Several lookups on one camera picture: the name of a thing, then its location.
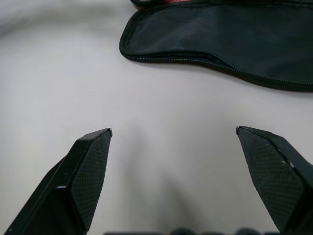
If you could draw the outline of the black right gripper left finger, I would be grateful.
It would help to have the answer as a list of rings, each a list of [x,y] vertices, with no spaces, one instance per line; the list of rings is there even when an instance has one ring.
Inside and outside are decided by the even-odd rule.
[[[88,133],[40,181],[7,235],[85,235],[104,183],[112,130]]]

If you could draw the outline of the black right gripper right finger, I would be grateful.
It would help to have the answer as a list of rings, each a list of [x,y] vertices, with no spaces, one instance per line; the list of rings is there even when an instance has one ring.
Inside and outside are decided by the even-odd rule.
[[[313,165],[283,137],[238,126],[252,182],[281,233],[313,232]]]

